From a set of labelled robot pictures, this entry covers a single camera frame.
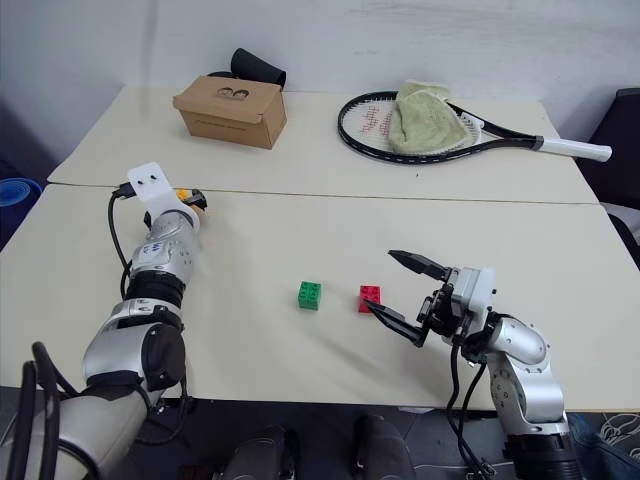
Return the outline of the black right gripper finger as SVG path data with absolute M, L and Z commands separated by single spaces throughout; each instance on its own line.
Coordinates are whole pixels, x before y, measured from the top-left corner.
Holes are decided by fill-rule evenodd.
M 449 279 L 449 268 L 427 257 L 404 250 L 389 250 L 388 254 L 416 274 L 424 274 L 438 281 L 447 281 Z
M 385 327 L 409 340 L 418 348 L 424 345 L 427 332 L 423 328 L 409 324 L 402 314 L 389 307 L 370 300 L 365 300 L 364 303 Z

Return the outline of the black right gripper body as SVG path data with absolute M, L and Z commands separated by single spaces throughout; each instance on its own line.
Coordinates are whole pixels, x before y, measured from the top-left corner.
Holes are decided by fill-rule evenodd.
M 454 300 L 454 289 L 462 271 L 458 268 L 418 268 L 418 274 L 442 282 L 440 289 L 425 298 L 416 320 L 420 324 L 416 346 L 423 346 L 429 332 L 452 340 L 462 325 L 463 314 Z

